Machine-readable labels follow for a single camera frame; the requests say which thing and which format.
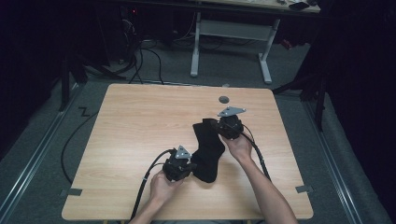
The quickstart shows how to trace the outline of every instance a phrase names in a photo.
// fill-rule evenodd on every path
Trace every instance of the black sock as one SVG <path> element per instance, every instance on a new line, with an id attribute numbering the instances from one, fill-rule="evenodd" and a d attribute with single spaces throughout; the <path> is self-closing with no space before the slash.
<path id="1" fill-rule="evenodd" d="M 219 135 L 212 127 L 211 120 L 203 119 L 202 123 L 192 125 L 198 140 L 198 150 L 192 154 L 191 162 L 197 164 L 193 174 L 206 183 L 212 183 L 218 176 L 218 164 L 225 147 Z"/>

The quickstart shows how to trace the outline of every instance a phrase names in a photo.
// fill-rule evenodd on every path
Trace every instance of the desk top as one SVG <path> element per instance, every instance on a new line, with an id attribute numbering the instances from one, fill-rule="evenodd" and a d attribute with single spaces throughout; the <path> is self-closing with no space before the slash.
<path id="1" fill-rule="evenodd" d="M 200 2 L 207 2 L 207 3 L 219 3 L 219 4 L 226 4 L 226 5 L 237 5 L 237 6 L 244 6 L 244 7 L 263 7 L 263 8 L 273 8 L 273 9 L 281 9 L 281 10 L 290 10 L 289 5 L 294 4 L 289 0 L 285 0 L 287 4 L 281 5 L 276 0 L 197 0 Z M 308 7 L 299 12 L 313 12 L 319 13 L 320 7 Z"/>
<path id="2" fill-rule="evenodd" d="M 80 196 L 69 195 L 63 210 L 67 220 L 127 220 L 132 214 L 142 177 L 155 158 L 182 145 L 198 148 L 192 124 L 217 118 L 227 105 L 247 112 L 238 118 L 249 127 L 262 152 L 273 183 L 289 201 L 297 218 L 311 218 L 303 180 L 290 147 L 274 95 L 265 89 L 110 85 L 73 182 Z M 260 167 L 255 151 L 252 157 Z M 169 158 L 166 154 L 159 162 Z M 156 166 L 149 181 L 162 169 Z M 218 178 L 202 182 L 192 174 L 156 219 L 262 219 L 245 173 L 226 148 L 219 159 Z"/>

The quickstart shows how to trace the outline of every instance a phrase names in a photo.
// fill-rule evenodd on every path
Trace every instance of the hand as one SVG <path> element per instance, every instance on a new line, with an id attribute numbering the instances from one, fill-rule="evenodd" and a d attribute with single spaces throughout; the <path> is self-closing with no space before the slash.
<path id="1" fill-rule="evenodd" d="M 150 199 L 156 203 L 167 203 L 175 195 L 178 187 L 183 183 L 183 179 L 176 182 L 169 181 L 165 173 L 160 171 L 151 179 Z"/>
<path id="2" fill-rule="evenodd" d="M 222 136 L 222 139 L 227 144 L 231 155 L 233 155 L 237 161 L 241 162 L 251 159 L 252 145 L 245 136 L 241 134 L 235 139 L 227 139 Z"/>

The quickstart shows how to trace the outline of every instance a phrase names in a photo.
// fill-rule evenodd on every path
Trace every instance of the tape piece on table corner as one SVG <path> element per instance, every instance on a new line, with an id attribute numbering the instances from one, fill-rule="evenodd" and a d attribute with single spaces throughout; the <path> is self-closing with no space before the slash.
<path id="1" fill-rule="evenodd" d="M 67 195 L 80 196 L 82 189 L 63 189 L 59 196 L 66 197 Z"/>
<path id="2" fill-rule="evenodd" d="M 314 189 L 311 186 L 307 186 L 307 185 L 302 185 L 302 186 L 296 187 L 296 190 L 297 190 L 297 193 L 303 193 L 303 192 L 311 193 L 311 192 L 314 192 Z"/>

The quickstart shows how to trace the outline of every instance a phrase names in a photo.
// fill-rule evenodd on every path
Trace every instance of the person's right arm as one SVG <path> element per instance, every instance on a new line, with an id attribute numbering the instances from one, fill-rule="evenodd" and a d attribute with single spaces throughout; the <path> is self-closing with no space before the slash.
<path id="1" fill-rule="evenodd" d="M 241 135 L 233 140 L 222 139 L 245 171 L 266 222 L 297 223 L 289 203 L 251 158 L 252 146 L 246 137 Z"/>

